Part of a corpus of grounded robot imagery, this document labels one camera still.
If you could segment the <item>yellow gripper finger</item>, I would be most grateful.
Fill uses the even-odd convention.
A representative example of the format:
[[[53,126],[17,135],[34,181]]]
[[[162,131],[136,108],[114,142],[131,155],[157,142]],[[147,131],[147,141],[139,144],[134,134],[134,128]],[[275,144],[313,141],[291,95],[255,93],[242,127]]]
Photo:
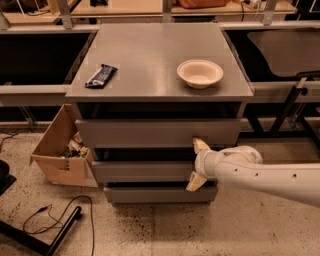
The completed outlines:
[[[189,183],[186,186],[186,190],[190,192],[197,191],[206,183],[207,179],[199,175],[197,172],[193,171],[190,175]]]
[[[210,149],[210,147],[200,138],[194,137],[192,141],[193,141],[194,152],[196,154],[199,154],[201,150]]]

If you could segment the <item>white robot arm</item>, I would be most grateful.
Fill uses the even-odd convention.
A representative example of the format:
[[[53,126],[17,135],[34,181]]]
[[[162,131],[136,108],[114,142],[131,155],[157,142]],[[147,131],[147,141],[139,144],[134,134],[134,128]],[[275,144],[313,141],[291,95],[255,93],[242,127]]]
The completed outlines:
[[[209,179],[224,185],[252,190],[320,207],[320,164],[264,164],[250,146],[212,150],[193,139],[196,154],[187,191],[200,189]]]

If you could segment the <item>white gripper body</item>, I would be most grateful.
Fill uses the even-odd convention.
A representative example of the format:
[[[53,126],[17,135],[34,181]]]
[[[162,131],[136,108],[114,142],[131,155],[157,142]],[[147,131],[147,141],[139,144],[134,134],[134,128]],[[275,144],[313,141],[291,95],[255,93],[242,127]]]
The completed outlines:
[[[217,178],[218,162],[222,159],[222,154],[213,150],[201,150],[195,159],[195,172],[203,179]]]

